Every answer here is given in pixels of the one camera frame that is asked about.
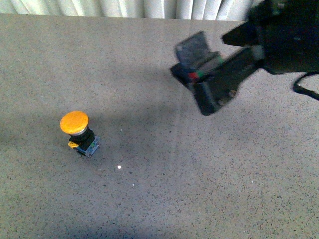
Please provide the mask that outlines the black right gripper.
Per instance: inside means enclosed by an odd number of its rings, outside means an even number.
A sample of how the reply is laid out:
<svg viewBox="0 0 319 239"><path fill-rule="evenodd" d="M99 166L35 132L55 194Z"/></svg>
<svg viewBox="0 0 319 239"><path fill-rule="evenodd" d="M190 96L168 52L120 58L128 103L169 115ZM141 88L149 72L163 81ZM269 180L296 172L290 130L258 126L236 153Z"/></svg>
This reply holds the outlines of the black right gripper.
<svg viewBox="0 0 319 239"><path fill-rule="evenodd" d="M249 21L222 36L232 46L261 45L264 69L272 74L319 70L319 2L264 0Z"/></svg>

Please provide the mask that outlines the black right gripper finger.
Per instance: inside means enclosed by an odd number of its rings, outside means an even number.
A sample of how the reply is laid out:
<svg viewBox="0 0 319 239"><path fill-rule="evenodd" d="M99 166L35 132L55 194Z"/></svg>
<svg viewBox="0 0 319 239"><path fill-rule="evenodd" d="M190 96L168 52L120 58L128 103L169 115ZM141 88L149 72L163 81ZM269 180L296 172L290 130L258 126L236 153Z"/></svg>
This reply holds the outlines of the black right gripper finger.
<svg viewBox="0 0 319 239"><path fill-rule="evenodd" d="M242 82L262 65L259 46L244 47L223 61L208 75L189 84L202 115L216 113L235 98Z"/></svg>

